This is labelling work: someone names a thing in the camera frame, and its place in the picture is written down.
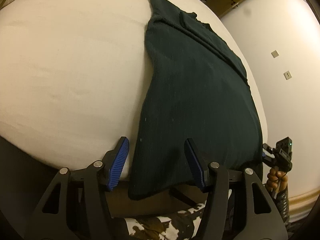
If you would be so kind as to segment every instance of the dark green garment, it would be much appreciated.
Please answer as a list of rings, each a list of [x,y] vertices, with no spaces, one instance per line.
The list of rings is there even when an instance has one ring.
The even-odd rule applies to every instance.
[[[229,169],[262,162],[260,121],[240,58],[195,13],[150,2],[145,46],[154,74],[140,115],[132,199],[192,181],[187,138]]]

